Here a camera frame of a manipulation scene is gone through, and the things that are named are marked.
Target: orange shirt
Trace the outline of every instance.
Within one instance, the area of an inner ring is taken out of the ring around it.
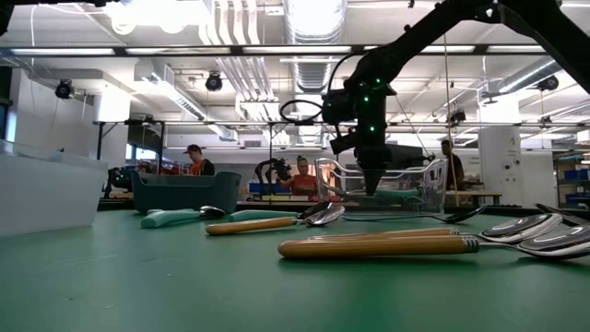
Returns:
[[[188,172],[191,175],[201,175],[201,165],[203,165],[203,161],[205,160],[201,160],[199,162],[195,162],[191,165],[191,168],[188,170]]]
[[[291,182],[291,193],[296,196],[313,196],[317,194],[315,176],[297,174]]]

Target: spoon head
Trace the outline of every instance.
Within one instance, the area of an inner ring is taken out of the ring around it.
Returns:
[[[463,220],[467,220],[469,218],[472,218],[476,215],[478,215],[479,213],[481,213],[483,210],[485,210],[488,207],[487,204],[484,204],[476,209],[474,209],[473,211],[467,212],[467,213],[455,213],[447,218],[442,219],[442,221],[446,222],[446,223],[457,223],[457,222],[461,222]]]
[[[313,207],[310,207],[308,209],[306,209],[305,211],[303,211],[299,216],[298,219],[308,219],[310,216],[323,211],[327,208],[332,207],[332,202],[320,202],[316,205],[314,205]]]
[[[489,230],[480,236],[495,243],[520,243],[547,234],[561,223],[561,215],[555,213],[512,219]]]
[[[201,212],[201,217],[211,219],[223,218],[226,215],[225,211],[221,208],[211,206],[202,206],[199,209],[199,212]]]
[[[324,226],[344,214],[344,207],[330,207],[323,211],[317,212],[305,220],[308,226]]]
[[[590,255],[590,226],[554,231],[518,244],[518,249],[542,258],[569,259]]]
[[[561,217],[563,218],[563,223],[568,226],[575,227],[575,226],[590,224],[590,220],[574,216],[573,214],[567,213],[567,212],[565,212],[561,209],[558,209],[558,208],[548,207],[548,206],[538,204],[538,203],[535,204],[535,207],[537,207],[538,209],[540,209],[544,213],[559,213],[559,214],[561,214]]]

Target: gray storage bin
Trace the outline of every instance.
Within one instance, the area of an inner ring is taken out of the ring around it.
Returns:
[[[131,172],[135,206],[141,213],[153,208],[198,210],[205,205],[231,213],[238,204],[241,178],[234,172],[219,172],[214,176]]]

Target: robotic arm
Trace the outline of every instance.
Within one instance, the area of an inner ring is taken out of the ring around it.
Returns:
[[[504,24],[533,38],[590,93],[590,38],[560,10],[556,0],[445,0],[396,41],[371,50],[344,82],[324,96],[322,116],[331,125],[358,118],[348,135],[331,142],[338,154],[355,148],[367,194],[373,195],[391,154],[385,146],[385,98],[404,65],[463,20]]]
[[[265,187],[265,182],[262,177],[262,169],[266,165],[269,165],[268,170],[265,172],[265,177],[266,177],[266,180],[268,181],[268,187]],[[291,174],[289,172],[290,169],[291,169],[291,167],[289,165],[287,165],[287,163],[285,162],[284,159],[278,160],[278,159],[273,158],[270,160],[265,160],[265,161],[259,163],[258,165],[256,165],[256,168],[254,169],[254,173],[256,174],[256,177],[258,178],[258,181],[260,182],[260,185],[262,187],[260,195],[271,194],[270,193],[272,191],[270,189],[270,188],[272,188],[271,174],[272,174],[273,170],[277,171],[277,176],[281,181],[287,181],[288,179],[291,178]]]

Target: man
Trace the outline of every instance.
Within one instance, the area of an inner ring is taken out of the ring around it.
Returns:
[[[203,157],[203,152],[196,144],[191,144],[184,152],[188,154],[193,164],[189,169],[191,175],[215,175],[215,166],[213,163]]]
[[[446,190],[454,188],[454,181],[456,180],[457,190],[465,190],[463,186],[463,164],[457,155],[453,153],[453,142],[445,139],[441,142],[442,154],[449,160],[446,172]]]

